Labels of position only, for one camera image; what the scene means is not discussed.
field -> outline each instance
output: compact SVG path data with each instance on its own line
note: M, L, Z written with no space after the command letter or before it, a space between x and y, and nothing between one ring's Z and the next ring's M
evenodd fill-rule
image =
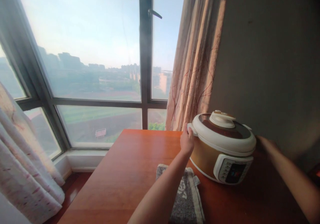
M74 91L69 94L60 95L57 97L74 98L74 99L95 99L95 100L113 100L113 101L141 101L140 93L128 90L104 90L94 92L79 92Z
M117 115L99 116L86 121L65 123L68 137L73 146L77 142L112 143L120 135L123 129L142 129L141 109L134 109L130 113L117 113ZM97 139L97 130L106 128L106 136Z
M138 108L60 105L58 110L66 124L141 112Z

hand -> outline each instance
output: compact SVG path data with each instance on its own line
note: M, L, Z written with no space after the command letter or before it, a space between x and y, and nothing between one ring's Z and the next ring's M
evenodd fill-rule
M187 123L185 123L183 126L183 133L180 137L180 147L181 147L181 151L184 154L188 154L188 155L191 155L194 148L193 130L190 127L187 130Z
M274 153L281 153L279 147L274 141L264 138L262 136L256 136L256 138L260 141L262 147L269 155L273 155Z

pressure cooker lid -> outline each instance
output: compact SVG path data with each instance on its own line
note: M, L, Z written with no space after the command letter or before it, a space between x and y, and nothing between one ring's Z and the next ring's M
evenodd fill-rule
M219 123L218 123L219 119L218 119L218 121L215 120L215 124L214 124L212 122L211 115L212 114L205 113L205 114L200 114L198 117L199 121L204 126L209 128L210 130L212 130L220 135L230 137L230 138L235 138L235 139L248 139L251 136L250 131L246 127L241 125L239 122L234 121L235 118L232 117L234 120L231 120L232 124L230 125L230 127L225 127L226 125L219 126Z
M196 135L207 145L230 155L247 156L256 146L251 129L219 110L211 114L199 114L192 126Z

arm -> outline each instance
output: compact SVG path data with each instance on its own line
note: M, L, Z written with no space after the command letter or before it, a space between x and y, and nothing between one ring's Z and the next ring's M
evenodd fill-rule
M181 151L153 184L132 214L128 223L168 223L181 178L194 148L193 132L184 125Z
M285 157L275 142L257 136L271 162L296 199L308 221L320 223L320 191L296 165Z

cloth mat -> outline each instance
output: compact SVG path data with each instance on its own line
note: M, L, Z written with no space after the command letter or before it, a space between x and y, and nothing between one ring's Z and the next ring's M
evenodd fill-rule
M168 166L164 164L158 165L156 179L162 175L167 167ZM198 184L200 184L200 181L198 177L194 175L192 168L186 168L173 205L169 220L171 223L205 223L201 199L197 187Z

